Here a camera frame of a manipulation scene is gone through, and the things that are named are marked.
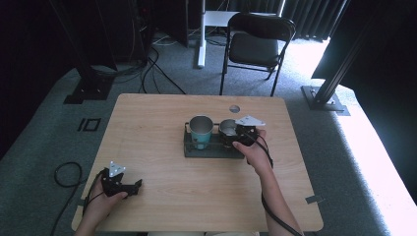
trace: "black chair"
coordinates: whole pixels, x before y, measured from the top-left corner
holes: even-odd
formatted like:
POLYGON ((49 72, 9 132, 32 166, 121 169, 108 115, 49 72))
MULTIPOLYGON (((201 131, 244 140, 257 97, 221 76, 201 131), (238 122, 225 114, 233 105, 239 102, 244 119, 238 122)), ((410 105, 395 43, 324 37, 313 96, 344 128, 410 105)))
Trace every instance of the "black chair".
POLYGON ((250 13, 234 15, 227 24, 227 42, 221 74, 220 95, 223 94, 224 75, 227 73, 227 67, 269 72, 266 80, 269 80, 277 67, 270 93, 270 96, 273 96, 285 50, 294 34, 294 23, 281 17, 250 13), (278 41, 284 42, 281 50, 278 48, 278 41))

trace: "black cable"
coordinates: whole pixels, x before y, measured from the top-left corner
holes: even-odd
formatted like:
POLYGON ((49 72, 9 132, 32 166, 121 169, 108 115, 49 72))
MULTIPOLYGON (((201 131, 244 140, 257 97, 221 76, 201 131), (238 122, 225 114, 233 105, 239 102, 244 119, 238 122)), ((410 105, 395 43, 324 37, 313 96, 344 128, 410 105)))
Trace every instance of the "black cable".
POLYGON ((167 79, 172 85, 174 85, 175 87, 177 87, 183 94, 186 94, 174 81, 172 81, 171 78, 169 78, 165 72, 163 72, 163 70, 156 64, 157 60, 159 59, 159 52, 154 49, 153 47, 151 48, 155 53, 156 53, 156 59, 152 60, 150 57, 148 57, 148 59, 151 61, 151 64, 149 65, 148 69, 145 71, 143 77, 142 77, 142 85, 139 89, 139 92, 141 92, 141 89, 144 90, 144 93, 148 93, 147 90, 145 89, 145 79, 148 75, 148 72, 150 71, 150 69, 153 69, 153 67, 156 67, 156 69, 165 77, 165 79, 167 79))
POLYGON ((59 220, 61 219, 62 214, 64 213, 65 209, 66 209, 66 208, 68 207, 68 205, 70 204, 70 202, 71 202, 72 198, 74 197, 74 195, 76 194, 76 192, 77 192, 78 188, 80 187, 80 185, 82 185, 82 184, 86 183, 87 179, 82 180, 82 178, 83 178, 83 168, 82 168, 82 167, 81 167, 81 165, 80 165, 79 163, 77 163, 77 162, 70 161, 70 162, 66 162, 66 163, 60 164, 58 167, 56 167, 56 169, 55 169, 55 174, 54 174, 54 179, 55 179, 55 182, 56 182, 59 186, 61 186, 62 188, 74 188, 74 190, 73 190, 73 192, 71 193, 71 195, 70 195, 70 197, 68 198, 68 200, 67 200, 67 202, 65 203, 65 205, 62 207, 62 209, 61 209, 61 211, 59 212, 58 216, 56 217, 55 222, 54 222, 54 225, 53 225, 52 230, 51 230, 51 233, 50 233, 50 235, 51 235, 51 236, 55 234, 56 226, 58 225, 58 222, 59 222, 59 220), (67 184, 63 184, 63 183, 61 183, 61 182, 59 181, 59 178, 58 178, 58 173, 59 173, 59 170, 60 170, 62 167, 67 166, 67 165, 75 165, 75 166, 77 166, 77 168, 78 168, 78 170, 79 170, 79 178, 78 178, 78 182, 77 182, 77 183, 75 183, 75 184, 69 184, 69 185, 67 185, 67 184))
POLYGON ((150 71, 150 69, 152 69, 153 68, 153 66, 154 66, 154 64, 156 63, 156 61, 159 59, 159 53, 152 47, 152 49, 156 52, 156 59, 155 59, 155 61, 151 61, 152 62, 152 64, 151 65, 149 65, 149 67, 148 67, 148 69, 145 71, 145 73, 144 73, 144 75, 142 76, 142 79, 141 79, 141 86, 139 87, 139 90, 138 90, 138 93, 140 93, 141 92, 141 89, 143 89, 144 90, 144 93, 148 93, 147 92, 147 90, 146 90, 146 88, 145 88, 145 78, 147 77, 147 75, 148 75, 148 72, 150 71))
POLYGON ((102 192, 101 194, 99 194, 99 195, 95 196, 95 197, 94 197, 94 198, 92 198, 91 200, 89 199, 89 197, 91 196, 92 189, 94 188, 95 183, 97 182, 98 177, 99 177, 102 173, 103 173, 103 170, 101 170, 100 172, 98 172, 98 174, 96 174, 96 175, 95 175, 95 178, 94 178, 94 180, 92 181, 91 186, 89 186, 89 192, 87 193, 86 198, 84 199, 83 215, 84 215, 84 213, 86 212, 86 209, 87 209, 87 207, 89 206, 89 203, 91 203, 91 201, 92 201, 92 200, 94 200, 95 198, 97 198, 98 196, 100 196, 102 193, 104 193, 104 192, 102 192))
POLYGON ((280 218, 278 218, 273 212, 272 210, 270 210, 267 201, 264 198, 264 195, 261 194, 261 199, 262 199, 262 205, 264 206, 265 211, 268 213, 268 215, 275 220, 275 222, 277 222, 279 225, 282 226, 282 228, 286 229, 288 232, 290 232, 292 235, 295 236, 302 236, 302 234, 300 234, 299 232, 297 232, 297 230, 293 229, 291 226, 289 226, 287 223, 285 223, 284 221, 282 221, 280 218))
POLYGON ((260 136, 259 134, 257 134, 257 136, 259 137, 259 138, 261 138, 263 141, 264 141, 264 144, 265 144, 265 146, 267 146, 267 147, 264 147, 263 145, 261 145, 261 143, 259 143, 256 139, 254 139, 252 136, 250 136, 250 135, 248 135, 246 132, 244 132, 243 133, 247 138, 249 138, 250 140, 252 140, 255 144, 257 144, 264 152, 265 152, 265 154, 267 155, 267 157, 268 157, 268 159, 269 159, 269 164, 270 164, 270 167, 271 168, 273 168, 273 159, 270 157, 270 155, 269 155, 269 148, 268 148, 268 144, 267 144, 267 141, 265 141, 265 139, 262 137, 262 136, 260 136))
MULTIPOLYGON (((249 139, 251 139, 253 142, 255 142, 255 144, 257 144, 260 148, 262 148, 265 152, 265 154, 267 155, 268 159, 269 159, 269 163, 270 163, 270 167, 273 168, 273 160, 272 158, 270 158, 269 155, 269 148, 268 148, 268 144, 265 141, 265 139, 260 136, 258 134, 258 137, 261 138, 264 141, 264 144, 267 147, 264 147, 263 145, 261 145, 261 143, 259 143, 257 140, 255 140, 254 138, 252 138, 252 136, 248 135, 247 133, 243 133, 246 137, 248 137, 249 139)), ((284 221, 282 221, 280 218, 278 218, 273 212, 272 210, 270 210, 267 201, 264 198, 264 194, 261 193, 261 201, 262 201, 262 205, 264 206, 265 211, 267 212, 267 214, 279 225, 281 225, 284 229, 286 229, 288 232, 290 232, 292 235, 295 236, 302 236, 299 232, 297 232, 294 228, 292 228, 291 226, 289 226, 287 223, 285 223, 284 221)))

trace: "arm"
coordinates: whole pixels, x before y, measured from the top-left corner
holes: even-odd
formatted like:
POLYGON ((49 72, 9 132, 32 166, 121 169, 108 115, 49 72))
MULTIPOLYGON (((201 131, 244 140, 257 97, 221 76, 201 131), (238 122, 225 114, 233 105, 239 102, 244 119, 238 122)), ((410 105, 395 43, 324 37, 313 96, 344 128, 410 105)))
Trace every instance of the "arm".
MULTIPOLYGON (((259 133, 262 138, 265 138, 267 134, 267 132, 264 130, 259 130, 259 133)), ((260 144, 263 144, 264 147, 266 146, 263 139, 258 138, 258 142, 260 144)), ((255 168, 255 172, 260 177, 261 188, 264 194, 264 198, 273 214, 275 214, 278 218, 287 223, 297 232, 302 234, 301 228, 298 225, 297 220, 295 219, 294 215, 291 212, 291 209, 289 208, 284 197, 282 196, 279 184, 276 181, 267 154, 264 152, 264 150, 260 148, 257 144, 253 144, 250 147, 246 147, 238 142, 234 142, 233 145, 246 156, 248 162, 255 168)), ((281 225, 275 222, 267 213, 266 216, 269 235, 292 235, 281 225)))
POLYGON ((128 193, 123 192, 109 198, 103 192, 101 181, 97 181, 93 186, 89 206, 77 228, 75 236, 94 235, 95 228, 98 224, 107 217, 117 203, 127 196, 128 193))

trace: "table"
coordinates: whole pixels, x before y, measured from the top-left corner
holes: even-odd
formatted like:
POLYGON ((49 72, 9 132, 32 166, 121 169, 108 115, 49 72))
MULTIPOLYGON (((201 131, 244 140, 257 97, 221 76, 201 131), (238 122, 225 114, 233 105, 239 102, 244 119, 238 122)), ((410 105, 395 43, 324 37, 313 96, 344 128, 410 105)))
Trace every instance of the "table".
MULTIPOLYGON (((268 231, 258 175, 246 159, 184 157, 184 124, 198 114, 214 123, 252 115, 267 124, 267 142, 284 198, 301 228, 323 227, 283 99, 279 97, 121 94, 89 175, 111 160, 126 166, 123 184, 143 179, 102 222, 101 231, 268 231), (229 110, 240 107, 239 113, 229 110)), ((76 229, 82 215, 73 219, 76 229)))

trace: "metal cup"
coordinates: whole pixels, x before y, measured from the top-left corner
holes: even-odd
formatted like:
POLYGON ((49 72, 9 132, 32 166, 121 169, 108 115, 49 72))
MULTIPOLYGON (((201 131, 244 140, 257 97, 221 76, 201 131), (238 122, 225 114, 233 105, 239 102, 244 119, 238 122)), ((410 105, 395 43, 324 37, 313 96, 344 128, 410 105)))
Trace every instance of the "metal cup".
POLYGON ((209 143, 213 123, 204 115, 193 117, 190 121, 191 139, 197 149, 204 149, 209 143))
POLYGON ((236 122, 233 119, 223 120, 218 126, 220 139, 225 148, 232 148, 232 143, 237 140, 236 122))

